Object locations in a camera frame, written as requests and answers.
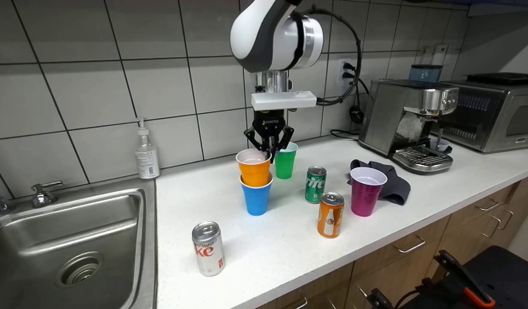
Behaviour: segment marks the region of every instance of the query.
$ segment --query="white countertop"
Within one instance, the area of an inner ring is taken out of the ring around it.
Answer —
[[[455,146],[450,172],[415,176],[405,206],[379,201],[369,218],[350,210],[352,160],[391,164],[348,140],[300,145],[295,174],[276,179],[270,212],[251,217],[232,158],[174,169],[158,181],[158,309],[256,308],[402,239],[463,206],[528,177],[528,150],[479,155]],[[345,196],[338,239],[318,234],[318,205],[304,200],[306,172],[328,169],[326,191]],[[227,267],[218,277],[198,270],[192,229],[213,220],[223,232]]]

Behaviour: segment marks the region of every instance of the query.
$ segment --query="red cup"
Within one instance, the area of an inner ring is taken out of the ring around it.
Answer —
[[[371,217],[388,177],[376,169],[359,167],[350,170],[350,179],[352,213],[359,217]]]

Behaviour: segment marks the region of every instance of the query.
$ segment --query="sink drain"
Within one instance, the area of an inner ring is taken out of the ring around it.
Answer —
[[[81,282],[91,280],[102,263],[98,253],[83,253],[67,261],[59,275],[62,285],[78,285]]]

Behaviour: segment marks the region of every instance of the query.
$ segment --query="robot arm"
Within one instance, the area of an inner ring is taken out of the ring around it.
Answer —
[[[290,91],[288,71],[314,66],[323,50],[321,25],[295,14],[300,2],[254,0],[235,19],[230,33],[235,59],[258,76],[252,95],[256,117],[246,136],[271,157],[285,148],[294,134],[292,128],[285,128],[285,110],[314,107],[318,102],[311,91]]]

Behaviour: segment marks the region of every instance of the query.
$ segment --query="microwave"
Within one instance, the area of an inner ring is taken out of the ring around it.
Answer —
[[[453,83],[458,105],[443,117],[443,136],[480,153],[528,148],[528,85]]]

